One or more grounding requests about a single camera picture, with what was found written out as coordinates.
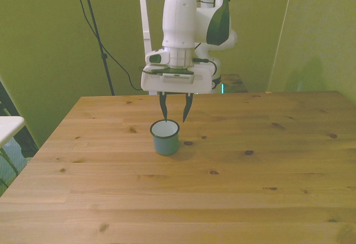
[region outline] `table top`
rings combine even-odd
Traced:
[[[81,98],[0,198],[0,243],[356,243],[356,106],[339,92]]]
[[[24,127],[21,116],[0,116],[0,148]]]

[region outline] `yellow-green wall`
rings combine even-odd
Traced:
[[[139,0],[91,2],[103,44],[140,87]],[[110,95],[98,43],[78,0],[0,0],[0,14],[0,79],[40,146],[81,96]],[[108,63],[116,94],[136,94]]]
[[[290,0],[271,91],[337,90],[356,103],[356,0]]]
[[[236,47],[212,52],[221,60],[222,73],[238,73],[248,91],[265,91],[273,66],[288,0],[231,0],[232,27],[238,34]],[[152,48],[162,45],[164,0],[147,0]]]

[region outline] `white chair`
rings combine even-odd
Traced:
[[[3,149],[3,146],[11,139],[21,128],[24,127],[24,118],[21,116],[0,116],[0,155],[8,162],[11,168],[18,176],[18,171]]]

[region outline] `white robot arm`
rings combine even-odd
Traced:
[[[187,93],[183,121],[192,95],[211,93],[220,80],[220,62],[209,51],[232,48],[237,41],[231,30],[229,0],[201,1],[198,8],[196,0],[165,0],[162,49],[146,55],[141,87],[160,92],[165,119],[168,93]]]

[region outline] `mug rim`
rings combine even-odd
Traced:
[[[153,126],[154,126],[155,124],[157,124],[157,123],[159,123],[159,122],[162,122],[162,121],[170,121],[170,122],[175,123],[175,124],[177,125],[177,127],[178,127],[178,128],[177,128],[177,131],[176,131],[173,135],[170,135],[170,136],[166,136],[166,137],[157,136],[156,134],[154,134],[154,133],[152,132],[152,128],[153,128]],[[171,120],[171,119],[167,119],[167,120],[165,120],[165,119],[158,120],[158,121],[154,122],[154,123],[151,125],[151,127],[150,127],[150,132],[151,132],[151,135],[153,135],[154,137],[160,138],[160,139],[166,139],[166,138],[171,138],[171,137],[174,137],[176,134],[178,134],[179,130],[180,130],[180,126],[179,126],[179,124],[178,124],[176,121]]]

